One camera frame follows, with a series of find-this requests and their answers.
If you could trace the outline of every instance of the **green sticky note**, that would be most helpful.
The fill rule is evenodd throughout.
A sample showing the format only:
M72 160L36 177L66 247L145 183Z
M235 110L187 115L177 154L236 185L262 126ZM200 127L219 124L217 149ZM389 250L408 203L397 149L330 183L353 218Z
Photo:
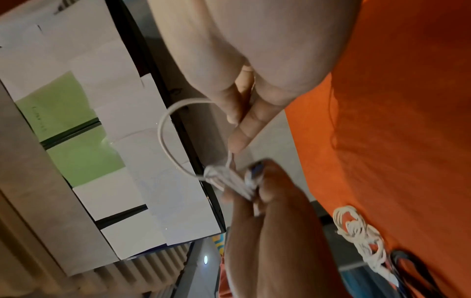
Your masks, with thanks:
M124 167L102 126L47 150L62 176L76 187Z
M16 105L40 142L97 117L71 72L18 100Z

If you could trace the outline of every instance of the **dark blue nail polish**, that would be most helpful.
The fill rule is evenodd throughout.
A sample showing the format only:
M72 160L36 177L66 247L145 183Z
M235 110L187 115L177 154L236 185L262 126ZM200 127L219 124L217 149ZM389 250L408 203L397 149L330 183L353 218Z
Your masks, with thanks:
M264 165L262 162L258 162L252 166L252 168L250 169L250 173L252 174L252 179L262 173L263 167Z

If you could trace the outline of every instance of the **yellow and blue patterned object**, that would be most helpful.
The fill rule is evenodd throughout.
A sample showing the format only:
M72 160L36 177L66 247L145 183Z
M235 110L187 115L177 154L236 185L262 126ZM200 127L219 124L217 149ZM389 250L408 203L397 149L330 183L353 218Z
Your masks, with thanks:
M214 244L216 245L217 250L221 256L224 255L224 244L226 243L226 233L219 234L212 237Z

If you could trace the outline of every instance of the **bundled white cable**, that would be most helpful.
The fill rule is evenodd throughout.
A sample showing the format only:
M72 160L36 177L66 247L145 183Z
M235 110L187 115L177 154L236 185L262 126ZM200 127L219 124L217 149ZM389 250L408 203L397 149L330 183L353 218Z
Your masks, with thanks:
M244 198L251 200L252 197L254 196L254 189L247 186L244 180L235 171L229 168L233 159L233 154L231 152L228 153L226 166L208 165L205 168L203 175L194 175L193 173L184 169L178 163L178 161L173 157L173 155L169 152L167 146L165 145L165 142L163 140L163 127L165 125L165 121L167 120L168 116L170 116L176 110L183 108L185 106L188 106L188 105L212 104L212 103L213 102L207 98L192 98L192 99L181 100L171 105L158 123L158 131L157 131L158 141L160 142L160 145L162 146L162 149L167 155L167 157L172 161L172 163L177 167L177 169L179 169L185 175L190 176L192 178L196 178L199 181L206 181L214 185L221 191L224 191L224 187L228 186L234 191L236 191L238 194L243 196Z
M345 213L350 213L355 220L348 221L343 229L342 219ZM363 257L368 266L374 272L384 277L388 282L399 286L397 278L382 264L386 261L386 251L384 240L378 230L365 223L361 215L352 206L340 207L334 210L334 223L337 226L339 235L342 235L348 242L353 243L358 253ZM373 253L370 244L378 246L378 250Z

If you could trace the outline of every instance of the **orange tablecloth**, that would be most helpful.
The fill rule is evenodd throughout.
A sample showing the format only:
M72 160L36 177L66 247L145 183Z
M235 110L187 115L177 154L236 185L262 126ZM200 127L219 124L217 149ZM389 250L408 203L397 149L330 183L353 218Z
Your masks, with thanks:
M327 211L355 206L471 297L471 1L365 1L332 74L286 114Z

